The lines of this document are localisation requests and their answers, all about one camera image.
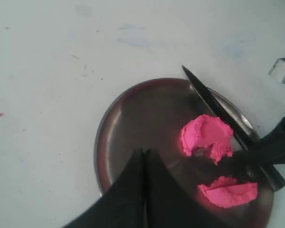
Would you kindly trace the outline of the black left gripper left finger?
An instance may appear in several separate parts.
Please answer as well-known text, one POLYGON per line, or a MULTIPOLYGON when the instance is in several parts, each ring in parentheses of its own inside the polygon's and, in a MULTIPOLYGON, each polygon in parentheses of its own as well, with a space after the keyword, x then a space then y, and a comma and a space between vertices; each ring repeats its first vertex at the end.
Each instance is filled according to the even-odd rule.
POLYGON ((144 153, 136 149, 110 189, 66 228, 142 228, 144 153))

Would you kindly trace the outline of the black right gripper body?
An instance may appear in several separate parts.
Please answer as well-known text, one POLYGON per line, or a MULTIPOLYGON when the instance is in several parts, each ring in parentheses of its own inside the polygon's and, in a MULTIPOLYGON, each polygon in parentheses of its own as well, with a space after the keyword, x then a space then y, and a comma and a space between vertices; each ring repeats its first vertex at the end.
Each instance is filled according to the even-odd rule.
POLYGON ((244 164, 285 164, 285 117, 247 151, 244 164))

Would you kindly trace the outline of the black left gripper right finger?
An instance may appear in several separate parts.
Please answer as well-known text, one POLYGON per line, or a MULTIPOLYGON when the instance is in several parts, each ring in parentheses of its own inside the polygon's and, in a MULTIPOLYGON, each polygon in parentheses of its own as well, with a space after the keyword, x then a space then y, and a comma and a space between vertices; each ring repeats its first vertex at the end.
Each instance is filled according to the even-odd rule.
POLYGON ((156 150, 147 150, 145 163, 145 202, 150 228, 228 228, 190 198, 177 183, 156 150))

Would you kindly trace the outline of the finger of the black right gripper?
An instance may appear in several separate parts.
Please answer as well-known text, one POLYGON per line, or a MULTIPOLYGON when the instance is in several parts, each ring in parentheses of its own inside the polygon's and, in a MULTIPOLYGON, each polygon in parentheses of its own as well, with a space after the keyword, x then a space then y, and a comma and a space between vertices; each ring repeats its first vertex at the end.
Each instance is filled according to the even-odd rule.
POLYGON ((195 156, 193 168, 203 183, 211 183, 221 176, 245 181, 262 181, 264 175, 256 162, 242 152, 235 152, 232 157, 223 157, 217 164, 210 158, 195 156))

